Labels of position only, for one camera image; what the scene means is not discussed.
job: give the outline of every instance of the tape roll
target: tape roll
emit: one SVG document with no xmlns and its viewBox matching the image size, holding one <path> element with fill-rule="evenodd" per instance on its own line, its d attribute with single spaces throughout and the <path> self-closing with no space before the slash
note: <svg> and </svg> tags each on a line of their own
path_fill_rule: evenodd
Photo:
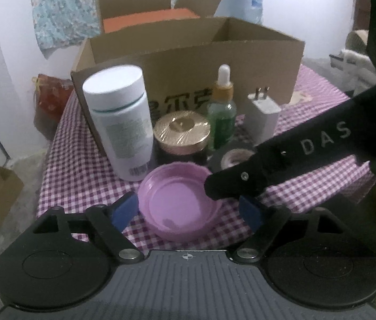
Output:
<svg viewBox="0 0 376 320">
<path fill-rule="evenodd" d="M 250 143 L 229 142 L 213 153 L 208 162 L 208 168 L 212 173 L 216 173 L 247 161 L 255 153 L 256 148 Z"/>
</svg>

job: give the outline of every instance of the pink gingham cloth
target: pink gingham cloth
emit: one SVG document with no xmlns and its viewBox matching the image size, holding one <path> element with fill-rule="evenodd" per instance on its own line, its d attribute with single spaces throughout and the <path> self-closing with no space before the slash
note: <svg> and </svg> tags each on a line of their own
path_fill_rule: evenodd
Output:
<svg viewBox="0 0 376 320">
<path fill-rule="evenodd" d="M 276 134 L 348 99 L 326 79 L 305 66 L 300 67 L 295 91 L 311 95 L 312 101 L 285 106 Z M 240 128 L 237 129 L 236 138 L 248 141 Z M 357 166 L 354 157 L 347 157 L 283 184 L 271 186 L 260 196 L 260 200 L 266 205 L 283 203 L 295 212 L 306 211 L 338 192 L 355 194 L 359 189 L 357 184 L 368 184 L 372 180 L 367 164 Z M 98 152 L 73 93 L 51 146 L 37 216 L 52 206 L 62 206 L 66 213 L 79 213 L 95 204 L 112 204 L 126 192 L 137 191 L 139 184 L 123 181 L 113 174 L 108 159 Z M 206 236 L 189 243 L 164 241 L 148 230 L 141 214 L 132 220 L 123 233 L 141 250 L 208 250 L 245 240 L 251 235 L 251 230 L 239 215 L 237 201 L 224 200 L 216 227 Z M 76 237 L 87 239 L 84 235 Z"/>
</svg>

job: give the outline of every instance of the pink bottle cap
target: pink bottle cap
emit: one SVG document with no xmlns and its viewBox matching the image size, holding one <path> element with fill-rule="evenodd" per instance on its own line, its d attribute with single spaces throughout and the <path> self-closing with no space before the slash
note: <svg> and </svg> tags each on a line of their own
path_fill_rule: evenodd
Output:
<svg viewBox="0 0 376 320">
<path fill-rule="evenodd" d="M 174 242 L 192 241 L 210 231 L 222 206 L 204 192 L 210 174 L 191 162 L 173 162 L 149 173 L 138 190 L 139 210 L 149 229 Z"/>
</svg>

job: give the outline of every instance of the white supplement bottle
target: white supplement bottle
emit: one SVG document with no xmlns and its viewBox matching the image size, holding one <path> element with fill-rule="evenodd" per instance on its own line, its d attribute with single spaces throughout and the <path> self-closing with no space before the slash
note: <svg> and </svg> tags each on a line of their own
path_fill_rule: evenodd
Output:
<svg viewBox="0 0 376 320">
<path fill-rule="evenodd" d="M 142 180 L 154 140 L 142 69 L 121 65 L 96 72 L 85 80 L 83 92 L 114 173 Z"/>
</svg>

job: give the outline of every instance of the white dropper bulb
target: white dropper bulb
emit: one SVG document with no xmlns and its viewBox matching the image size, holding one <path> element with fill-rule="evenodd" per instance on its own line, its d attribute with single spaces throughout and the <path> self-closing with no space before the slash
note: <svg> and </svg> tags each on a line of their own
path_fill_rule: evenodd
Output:
<svg viewBox="0 0 376 320">
<path fill-rule="evenodd" d="M 231 68 L 228 65 L 221 65 L 217 74 L 217 85 L 219 86 L 231 86 Z"/>
</svg>

